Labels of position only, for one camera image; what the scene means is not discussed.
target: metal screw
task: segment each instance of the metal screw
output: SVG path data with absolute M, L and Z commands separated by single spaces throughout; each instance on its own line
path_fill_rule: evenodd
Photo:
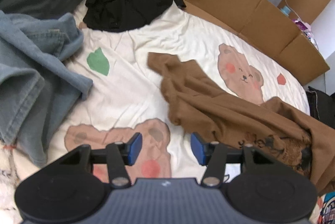
M 207 186 L 217 186 L 220 183 L 220 180 L 216 177 L 207 177 L 203 180 L 203 183 Z
M 112 184 L 114 184 L 117 187 L 125 186 L 129 183 L 129 180 L 125 177 L 117 177 L 115 179 L 112 179 Z

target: gray ribbed surface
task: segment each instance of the gray ribbed surface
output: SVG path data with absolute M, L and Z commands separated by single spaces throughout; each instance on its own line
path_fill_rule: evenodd
M 115 190 L 95 215 L 78 224 L 258 224 L 233 210 L 219 190 L 195 179 L 138 179 Z M 297 222 L 309 223 L 307 220 Z

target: teal object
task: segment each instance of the teal object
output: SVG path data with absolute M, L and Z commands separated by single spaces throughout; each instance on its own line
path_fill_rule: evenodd
M 282 13 L 284 13 L 286 16 L 289 16 L 291 9 L 288 6 L 284 6 L 280 9 Z

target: blue gripper pad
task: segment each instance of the blue gripper pad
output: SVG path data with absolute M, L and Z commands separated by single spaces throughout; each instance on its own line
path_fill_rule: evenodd
M 205 145 L 198 140 L 194 133 L 191 134 L 191 149 L 198 163 L 206 165 Z
M 135 164 L 138 155 L 142 149 L 142 134 L 139 134 L 136 139 L 131 143 L 130 150 L 128 153 L 128 165 L 132 166 Z
M 235 223 L 261 224 L 233 209 L 220 190 L 203 188 L 194 178 L 138 179 L 134 186 L 128 189 L 114 190 L 100 210 L 76 222 L 76 224 Z M 300 220 L 294 224 L 308 223 L 308 220 Z M 22 224 L 35 223 L 24 221 Z

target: bear print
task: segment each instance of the bear print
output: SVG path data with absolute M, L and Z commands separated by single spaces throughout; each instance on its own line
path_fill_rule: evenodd
M 132 183 L 136 178 L 168 178 L 171 177 L 170 154 L 166 147 L 170 142 L 169 127 L 160 119 L 149 119 L 135 126 L 134 129 L 113 128 L 97 130 L 91 125 L 71 126 L 66 132 L 64 143 L 68 151 L 83 144 L 92 149 L 103 149 L 116 141 L 128 142 L 134 133 L 142 134 L 142 150 L 133 166 L 126 166 Z M 107 166 L 96 164 L 93 174 L 103 182 L 108 182 Z
M 234 47 L 221 44 L 219 51 L 217 66 L 227 87 L 242 99 L 262 104 L 264 79 L 261 72 L 249 65 L 246 56 Z

